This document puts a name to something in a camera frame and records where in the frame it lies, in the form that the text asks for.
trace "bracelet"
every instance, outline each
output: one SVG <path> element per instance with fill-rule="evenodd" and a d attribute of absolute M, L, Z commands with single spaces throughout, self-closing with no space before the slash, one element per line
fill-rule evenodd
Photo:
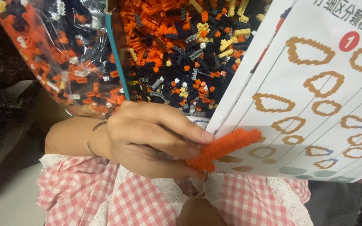
<path fill-rule="evenodd" d="M 102 122 L 100 122 L 99 124 L 97 124 L 97 125 L 93 128 L 92 131 L 95 131 L 99 126 L 104 125 L 104 124 L 106 124 L 106 123 L 107 123 L 107 121 L 102 121 Z M 94 156 L 96 156 L 96 157 L 101 158 L 100 156 L 96 155 L 96 154 L 92 151 L 92 149 L 90 148 L 90 143 L 89 143 L 89 142 L 87 142 L 87 147 L 89 148 L 90 153 L 92 153 L 92 154 L 93 154 Z"/>

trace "pink gingham fabric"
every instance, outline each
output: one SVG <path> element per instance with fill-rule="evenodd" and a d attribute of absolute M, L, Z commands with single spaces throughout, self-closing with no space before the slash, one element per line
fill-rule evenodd
<path fill-rule="evenodd" d="M 152 180 L 132 172 L 121 176 L 123 167 L 102 158 L 61 157 L 56 161 L 43 164 L 37 180 L 38 204 L 47 211 L 46 226 L 175 226 L 179 212 Z M 294 216 L 263 178 L 222 178 L 218 208 L 229 226 L 295 225 Z M 301 205 L 309 200 L 307 181 L 285 182 Z M 196 195 L 189 180 L 177 184 L 184 194 Z"/>

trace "orange assembled brick part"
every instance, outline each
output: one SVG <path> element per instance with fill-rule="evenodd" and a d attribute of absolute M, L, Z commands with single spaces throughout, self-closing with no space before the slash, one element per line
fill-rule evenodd
<path fill-rule="evenodd" d="M 258 129 L 246 131 L 239 128 L 203 147 L 201 156 L 198 159 L 186 160 L 186 162 L 199 172 L 214 172 L 215 167 L 212 161 L 261 139 L 262 133 Z"/>

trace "paper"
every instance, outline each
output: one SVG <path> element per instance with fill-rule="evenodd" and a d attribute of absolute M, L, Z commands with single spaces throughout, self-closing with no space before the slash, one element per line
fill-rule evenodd
<path fill-rule="evenodd" d="M 236 71 L 222 100 L 214 112 L 212 120 L 206 128 L 207 131 L 215 134 L 224 123 L 251 78 L 254 69 L 259 64 L 261 56 L 265 53 L 266 48 L 273 40 L 277 29 L 286 18 L 289 8 L 291 8 L 295 2 L 296 0 L 272 1 L 264 21 L 261 23 L 254 39 L 249 45 L 246 55 L 244 55 L 239 69 Z"/>
<path fill-rule="evenodd" d="M 362 1 L 297 1 L 216 136 L 237 127 L 264 138 L 217 171 L 362 178 Z"/>

